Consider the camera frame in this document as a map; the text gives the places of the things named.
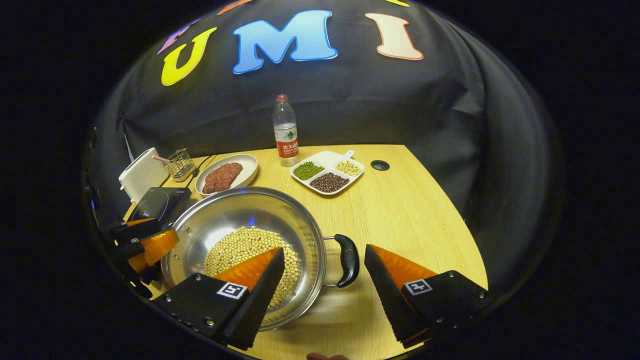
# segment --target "pink straw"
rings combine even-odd
[[[160,156],[156,156],[153,155],[152,158],[156,159],[156,160],[160,160],[160,161],[164,161],[165,163],[170,163],[171,161],[165,159],[165,158],[161,158]]]

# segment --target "plastic bottle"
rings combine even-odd
[[[273,132],[276,135],[276,145],[282,166],[291,167],[297,164],[300,161],[300,155],[298,154],[296,114],[286,94],[276,97],[276,107],[273,109]]]

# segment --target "black pot handle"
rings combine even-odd
[[[340,244],[340,264],[342,265],[342,277],[337,284],[329,284],[325,286],[337,286],[343,288],[351,284],[360,273],[360,258],[358,257],[358,249],[353,240],[340,234],[324,238],[325,240],[335,240]]]

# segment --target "blue letter m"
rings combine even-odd
[[[293,40],[296,41],[296,49],[291,53],[291,58],[295,61],[327,60],[338,56],[338,50],[329,45],[326,35],[326,19],[329,16],[331,12],[327,10],[299,12],[282,31],[264,20],[237,28],[233,34],[240,37],[240,53],[234,74],[257,70],[262,66],[264,60],[256,55],[256,46],[274,63],[282,61]]]

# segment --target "wire basket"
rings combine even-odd
[[[181,183],[185,181],[196,168],[187,149],[180,149],[167,158],[169,163],[166,167],[174,181]]]

